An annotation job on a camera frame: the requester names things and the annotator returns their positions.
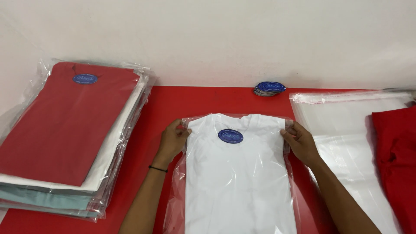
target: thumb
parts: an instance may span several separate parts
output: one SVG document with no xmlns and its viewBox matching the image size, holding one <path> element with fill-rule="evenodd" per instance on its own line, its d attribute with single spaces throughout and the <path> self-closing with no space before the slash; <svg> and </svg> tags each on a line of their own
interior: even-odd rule
<svg viewBox="0 0 416 234">
<path fill-rule="evenodd" d="M 289 143 L 289 145 L 291 147 L 293 147 L 295 144 L 297 144 L 297 141 L 292 137 L 292 135 L 290 133 L 288 133 L 286 130 L 282 129 L 280 131 L 280 135 L 282 135 L 283 139 L 285 139 L 285 141 L 287 143 Z"/>
<path fill-rule="evenodd" d="M 192 130 L 191 129 L 188 129 L 188 130 L 184 131 L 180 137 L 186 139 L 186 138 L 189 137 L 189 135 L 191 134 L 191 132 L 192 132 Z"/>
</svg>

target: white wall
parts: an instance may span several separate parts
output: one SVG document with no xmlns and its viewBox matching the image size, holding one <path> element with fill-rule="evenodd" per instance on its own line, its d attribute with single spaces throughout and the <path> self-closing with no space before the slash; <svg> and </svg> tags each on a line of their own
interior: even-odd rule
<svg viewBox="0 0 416 234">
<path fill-rule="evenodd" d="M 42 52 L 144 64 L 162 85 L 416 85 L 414 0 L 3 0 L 0 13 L 0 92 Z"/>
</svg>

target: hand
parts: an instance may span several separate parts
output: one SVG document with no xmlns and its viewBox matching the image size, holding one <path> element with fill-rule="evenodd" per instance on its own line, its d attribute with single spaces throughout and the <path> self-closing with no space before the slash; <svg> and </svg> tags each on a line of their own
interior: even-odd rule
<svg viewBox="0 0 416 234">
<path fill-rule="evenodd" d="M 166 170 L 169 163 L 182 150 L 186 139 L 192 132 L 191 129 L 185 130 L 177 128 L 182 124 L 182 120 L 176 119 L 162 132 L 159 150 L 152 162 L 153 167 Z"/>
<path fill-rule="evenodd" d="M 293 122 L 292 127 L 287 129 L 287 131 L 281 130 L 280 134 L 289 143 L 295 156 L 307 167 L 313 167 L 323 162 L 316 149 L 312 134 L 298 122 Z"/>
</svg>

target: stack of plastic bags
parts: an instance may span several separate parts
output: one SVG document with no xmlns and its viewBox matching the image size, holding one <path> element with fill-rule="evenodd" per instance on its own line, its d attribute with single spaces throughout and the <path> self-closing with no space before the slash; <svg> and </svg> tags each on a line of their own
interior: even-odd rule
<svg viewBox="0 0 416 234">
<path fill-rule="evenodd" d="M 25 101 L 0 116 L 0 207 L 105 218 L 155 77 L 135 64 L 39 62 Z"/>
<path fill-rule="evenodd" d="M 290 99 L 296 120 L 313 135 L 321 158 L 378 229 L 402 233 L 380 184 L 371 113 L 408 107 L 411 92 L 296 93 Z"/>
</svg>

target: finger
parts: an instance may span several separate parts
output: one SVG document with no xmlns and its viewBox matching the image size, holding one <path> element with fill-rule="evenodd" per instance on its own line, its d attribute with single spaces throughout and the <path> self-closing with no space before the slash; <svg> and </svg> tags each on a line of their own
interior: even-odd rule
<svg viewBox="0 0 416 234">
<path fill-rule="evenodd" d="M 175 129 L 176 135 L 182 135 L 182 133 L 183 133 L 184 131 L 185 131 L 185 130 L 184 130 L 184 129 L 182 129 L 182 128 L 177 128 L 177 129 Z"/>
<path fill-rule="evenodd" d="M 183 124 L 183 122 L 182 122 L 181 119 L 176 119 L 173 122 L 171 122 L 171 124 L 169 124 L 169 126 L 167 128 L 176 129 L 179 125 L 182 125 L 182 124 Z"/>
<path fill-rule="evenodd" d="M 286 130 L 282 129 L 280 131 L 280 134 L 283 136 L 283 139 L 285 139 L 285 141 L 287 143 L 289 143 L 289 145 L 292 147 L 295 144 L 298 144 L 298 142 L 292 137 L 292 135 L 290 133 L 288 133 Z"/>
<path fill-rule="evenodd" d="M 300 125 L 300 123 L 298 123 L 296 121 L 293 122 L 292 128 L 295 129 L 297 132 L 298 131 L 302 131 L 302 132 L 307 131 L 302 125 Z"/>
<path fill-rule="evenodd" d="M 293 136 L 296 136 L 296 134 L 297 134 L 297 131 L 295 129 L 291 128 L 291 127 L 288 127 L 285 130 Z"/>
<path fill-rule="evenodd" d="M 191 132 L 192 132 L 192 130 L 191 129 L 188 129 L 188 130 L 186 130 L 186 131 L 184 131 L 182 133 L 181 137 L 186 139 L 186 138 L 189 137 L 189 135 L 191 134 Z"/>
</svg>

